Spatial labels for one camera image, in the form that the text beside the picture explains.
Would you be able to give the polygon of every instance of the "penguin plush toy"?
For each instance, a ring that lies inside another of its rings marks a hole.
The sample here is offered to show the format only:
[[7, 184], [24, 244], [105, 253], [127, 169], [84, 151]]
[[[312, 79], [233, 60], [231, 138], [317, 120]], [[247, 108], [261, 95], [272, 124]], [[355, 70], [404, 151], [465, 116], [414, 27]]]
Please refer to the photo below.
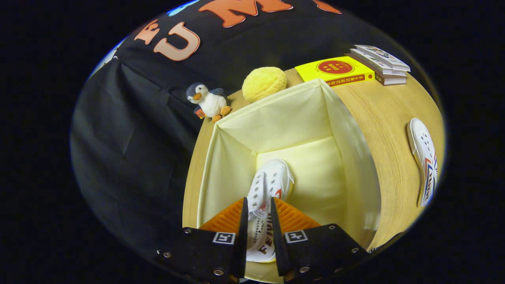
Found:
[[198, 104], [201, 110], [212, 121], [216, 122], [227, 115], [231, 108], [227, 105], [226, 98], [223, 95], [224, 90], [217, 88], [210, 90], [202, 83], [194, 83], [186, 91], [187, 98], [193, 104]]

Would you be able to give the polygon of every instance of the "plush toy tag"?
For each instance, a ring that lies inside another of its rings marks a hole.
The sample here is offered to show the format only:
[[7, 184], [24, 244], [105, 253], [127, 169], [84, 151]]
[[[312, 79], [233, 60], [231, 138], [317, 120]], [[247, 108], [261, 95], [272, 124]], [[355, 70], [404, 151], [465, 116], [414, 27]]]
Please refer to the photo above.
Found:
[[204, 119], [206, 117], [205, 113], [203, 110], [201, 110], [201, 108], [196, 108], [194, 113], [196, 114], [196, 116], [198, 116], [200, 119]]

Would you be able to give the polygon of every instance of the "book cover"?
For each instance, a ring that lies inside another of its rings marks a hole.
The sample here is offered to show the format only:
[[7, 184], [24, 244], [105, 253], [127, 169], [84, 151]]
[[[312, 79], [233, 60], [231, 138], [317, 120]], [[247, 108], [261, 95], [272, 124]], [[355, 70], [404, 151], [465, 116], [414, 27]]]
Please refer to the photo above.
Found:
[[405, 64], [400, 59], [394, 57], [393, 55], [385, 52], [384, 50], [382, 50], [380, 48], [376, 48], [375, 46], [371, 46], [371, 45], [357, 45], [357, 44], [355, 44], [355, 46], [359, 51], [369, 54], [369, 55], [375, 57], [376, 59], [384, 62], [386, 65], [391, 67], [393, 70], [402, 70], [402, 71], [410, 72], [410, 67], [407, 64]]
[[321, 78], [330, 87], [374, 79], [374, 71], [349, 56], [318, 60], [295, 69], [305, 82]]
[[355, 54], [345, 54], [346, 56], [349, 56], [351, 58], [356, 59], [357, 61], [363, 63], [365, 66], [368, 68], [372, 69], [375, 73], [375, 79], [381, 83], [383, 86], [389, 86], [389, 85], [399, 85], [399, 84], [406, 84], [407, 83], [407, 77], [406, 76], [401, 76], [401, 75], [392, 75], [392, 74], [382, 74], [379, 72], [379, 70], [375, 69], [372, 65], [368, 64], [367, 62], [363, 61], [360, 57], [356, 56]]
[[372, 65], [375, 69], [379, 70], [382, 74], [385, 74], [385, 75], [401, 75], [401, 76], [404, 76], [406, 77], [407, 74], [405, 73], [405, 71], [401, 71], [401, 70], [393, 70], [391, 69], [391, 67], [389, 67], [388, 65], [386, 65], [384, 62], [378, 60], [377, 58], [371, 56], [371, 55], [368, 55], [364, 52], [361, 52], [357, 49], [351, 49], [350, 52], [353, 54], [353, 55], [356, 55], [357, 57], [359, 57], [360, 59], [362, 59], [363, 61], [365, 61], [366, 63]]

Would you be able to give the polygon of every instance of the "black cloth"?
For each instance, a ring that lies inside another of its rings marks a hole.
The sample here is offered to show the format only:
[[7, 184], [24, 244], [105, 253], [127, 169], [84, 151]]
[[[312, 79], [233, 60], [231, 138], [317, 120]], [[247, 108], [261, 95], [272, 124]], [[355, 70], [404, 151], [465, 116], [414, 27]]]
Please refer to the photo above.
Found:
[[[160, 31], [147, 45], [134, 38], [153, 19], [128, 35], [86, 82], [73, 116], [72, 162], [85, 199], [114, 235], [148, 258], [182, 225], [187, 171], [201, 127], [186, 99], [192, 83], [230, 95], [255, 68], [287, 70], [368, 44], [402, 59], [435, 94], [403, 48], [348, 11], [326, 12], [313, 1], [290, 1], [293, 9], [273, 13], [258, 5], [257, 16], [224, 28], [217, 15], [198, 12], [208, 2], [155, 17]], [[185, 47], [183, 38], [168, 35], [179, 22], [200, 37], [196, 52], [182, 61], [154, 53], [164, 37]]]

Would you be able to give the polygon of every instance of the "black background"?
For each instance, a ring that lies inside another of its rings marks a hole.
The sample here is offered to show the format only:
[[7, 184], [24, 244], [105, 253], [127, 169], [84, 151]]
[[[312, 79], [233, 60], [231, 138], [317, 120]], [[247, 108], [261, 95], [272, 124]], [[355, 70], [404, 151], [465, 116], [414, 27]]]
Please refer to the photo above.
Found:
[[[141, 23], [180, 3], [5, 8], [5, 283], [179, 282], [122, 245], [91, 213], [73, 176], [68, 134], [79, 91], [96, 64]], [[492, 69], [501, 38], [493, 19], [498, 7], [435, 1], [335, 5], [382, 29], [421, 62], [440, 91], [449, 144], [431, 208], [392, 247], [339, 281], [501, 282], [503, 238], [492, 202], [499, 200], [502, 175], [502, 92], [491, 85], [499, 79]]]

